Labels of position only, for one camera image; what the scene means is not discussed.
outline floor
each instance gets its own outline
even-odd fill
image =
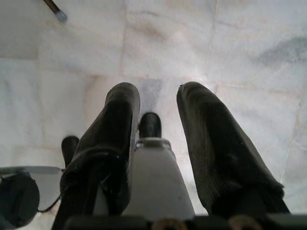
[[[81,136],[118,82],[162,119],[197,214],[178,86],[214,92],[252,139],[293,213],[307,213],[305,0],[42,0],[0,3],[0,167],[63,167],[60,143]],[[37,215],[27,229],[48,229]]]

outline dark fabric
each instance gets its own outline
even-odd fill
[[[137,88],[129,83],[113,87],[105,107],[81,137],[76,152],[63,173],[61,193],[89,180],[91,169],[101,167],[97,177],[106,176],[104,188],[111,214],[119,214],[130,199],[129,160],[134,149],[140,109]]]
[[[283,196],[283,186],[274,179],[227,107],[210,90],[196,82],[181,85],[177,105],[197,193],[209,213],[221,196],[254,184]]]

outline white marble floor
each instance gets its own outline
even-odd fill
[[[0,167],[63,167],[60,143],[81,136],[116,83],[135,84],[141,112],[163,122],[194,208],[196,194],[176,93],[198,81],[228,106],[307,213],[305,0],[42,0],[0,2]],[[30,229],[48,229],[38,215]]]

